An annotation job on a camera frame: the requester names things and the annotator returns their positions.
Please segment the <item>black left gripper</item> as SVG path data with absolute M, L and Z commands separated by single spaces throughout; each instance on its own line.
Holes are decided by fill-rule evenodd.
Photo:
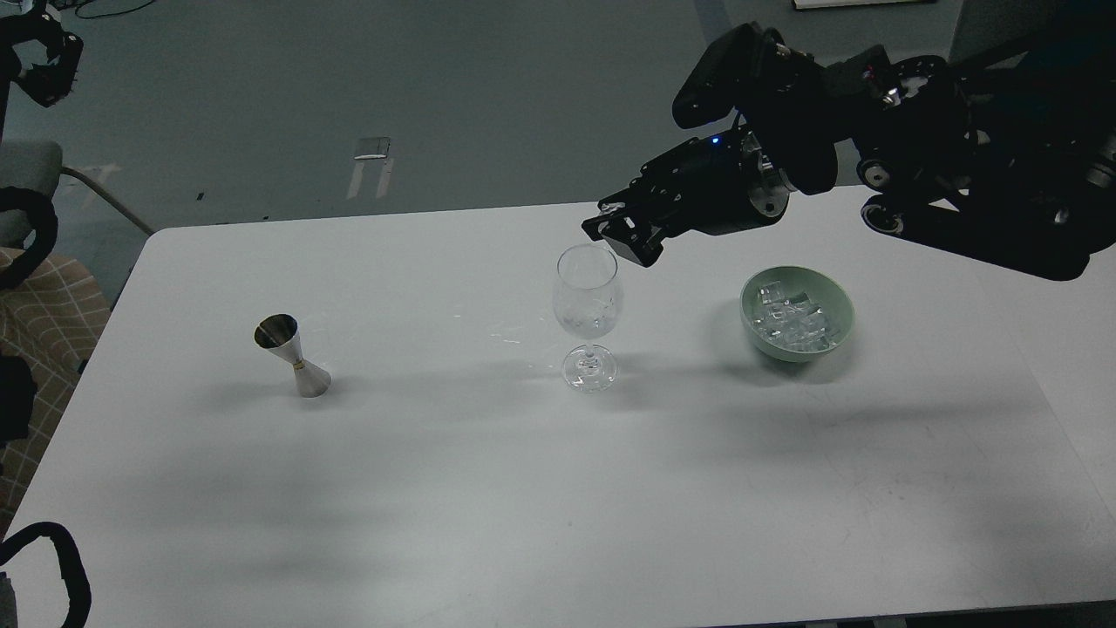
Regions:
M 599 200 L 583 231 L 625 261 L 650 268 L 665 240 L 689 230 L 720 236 L 773 225 L 796 190 L 754 132 L 723 131 L 646 162 L 628 189 Z

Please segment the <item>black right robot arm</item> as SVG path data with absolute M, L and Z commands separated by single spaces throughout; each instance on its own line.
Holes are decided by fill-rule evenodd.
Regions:
M 122 174 L 132 222 L 590 203 L 578 236 L 653 265 L 673 236 L 773 225 L 840 178 L 872 230 L 1068 281 L 1113 243 L 1113 6 L 995 48 L 892 59 L 943 11 L 764 17 L 720 1 L 155 1 L 68 31 L 3 3 L 3 273 L 56 249 L 68 164 Z

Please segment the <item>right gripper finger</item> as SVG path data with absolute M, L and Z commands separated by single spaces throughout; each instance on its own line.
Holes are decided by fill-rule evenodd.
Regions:
M 40 44 L 45 61 L 26 65 L 17 55 L 21 44 Z M 1 79 L 3 91 L 10 85 L 44 108 L 52 107 L 73 91 L 81 59 L 84 41 L 67 31 L 56 9 L 23 9 L 1 19 Z

